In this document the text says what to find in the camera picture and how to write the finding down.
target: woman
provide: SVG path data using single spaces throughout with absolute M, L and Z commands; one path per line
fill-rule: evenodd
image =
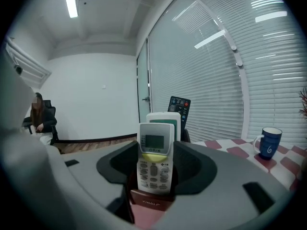
M 26 117 L 24 122 L 31 122 L 31 130 L 33 135 L 39 137 L 44 145 L 50 145 L 52 140 L 52 125 L 57 124 L 54 115 L 44 107 L 43 97 L 40 93 L 36 93 L 36 98 L 32 102 L 31 115 Z

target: glass door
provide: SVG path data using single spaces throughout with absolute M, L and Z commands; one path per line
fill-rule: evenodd
M 149 74 L 147 68 L 147 41 L 144 43 L 137 59 L 139 118 L 141 123 L 146 122 L 150 113 Z

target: white pants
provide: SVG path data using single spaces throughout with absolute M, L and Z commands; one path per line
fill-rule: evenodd
M 44 145 L 50 145 L 51 140 L 53 138 L 53 134 L 49 133 L 36 133 L 35 127 L 31 126 L 32 136 L 39 139 Z

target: baseboard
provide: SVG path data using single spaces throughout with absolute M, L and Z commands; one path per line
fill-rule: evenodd
M 92 142 L 104 142 L 104 141 L 127 139 L 132 137 L 137 137 L 137 134 L 115 136 L 115 137 L 101 138 L 101 139 L 88 139 L 88 140 L 57 140 L 55 143 L 92 143 Z

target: checkered tablecloth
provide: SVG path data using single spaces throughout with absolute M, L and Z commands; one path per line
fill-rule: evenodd
M 301 179 L 301 165 L 307 156 L 304 149 L 281 142 L 271 160 L 263 160 L 255 152 L 252 140 L 228 139 L 199 141 L 194 144 L 206 146 L 212 149 L 229 152 L 241 158 L 245 158 L 265 172 L 273 175 L 288 190 L 296 189 Z

